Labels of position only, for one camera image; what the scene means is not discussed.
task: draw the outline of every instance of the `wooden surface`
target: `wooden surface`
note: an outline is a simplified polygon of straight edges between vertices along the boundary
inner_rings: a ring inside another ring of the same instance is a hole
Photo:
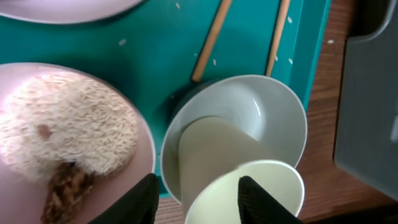
[[[333,163],[343,54],[355,8],[356,0],[334,0],[331,6],[307,113],[308,142],[298,165],[306,188],[299,215],[304,222],[394,203]],[[160,200],[155,223],[183,223],[181,207],[172,199]]]

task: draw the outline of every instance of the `chopsticks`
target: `chopsticks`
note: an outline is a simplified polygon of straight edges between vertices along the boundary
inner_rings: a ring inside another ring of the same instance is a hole
[[[216,44],[218,34],[223,26],[225,17],[229,11],[229,7],[231,6],[232,0],[223,0],[218,9],[216,18],[214,19],[213,25],[211,26],[210,32],[207,36],[205,46],[200,53],[198,63],[193,71],[192,80],[194,82],[200,82],[201,76],[205,71],[205,67],[207,61],[209,61],[211,51],[213,50],[214,45]]]
[[[284,29],[287,11],[289,10],[290,0],[281,0],[279,6],[278,19],[275,26],[274,36],[272,38],[271,50],[268,57],[268,65],[266,75],[271,76],[272,69],[274,68],[275,57],[278,51],[280,37]]]

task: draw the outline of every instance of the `paper cup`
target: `paper cup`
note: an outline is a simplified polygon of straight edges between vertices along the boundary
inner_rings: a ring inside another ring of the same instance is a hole
[[[181,203],[185,212],[212,181],[239,165],[271,157],[260,144],[229,121],[199,119],[181,135],[178,147]]]
[[[245,175],[252,177],[291,214],[299,214],[304,200],[300,174],[284,162],[264,160],[245,164],[213,181],[190,206],[185,224],[240,224],[238,182]],[[190,196],[189,190],[183,192]]]

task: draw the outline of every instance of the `teal tray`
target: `teal tray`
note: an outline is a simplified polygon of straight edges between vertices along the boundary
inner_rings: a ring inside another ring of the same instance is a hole
[[[0,63],[43,62],[95,75],[140,110],[159,154],[220,0],[148,0],[107,20],[55,26],[0,17]],[[272,76],[307,108],[331,0],[292,0]],[[264,74],[279,0],[235,0],[203,81]],[[161,196],[167,196],[164,188]]]

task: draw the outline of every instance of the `cooked rice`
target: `cooked rice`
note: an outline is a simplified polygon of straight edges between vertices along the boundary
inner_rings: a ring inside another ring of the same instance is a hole
[[[49,180],[63,161],[107,175],[128,163],[136,148],[136,115],[127,101],[76,73],[31,78],[7,98],[4,109],[0,153],[32,181]]]

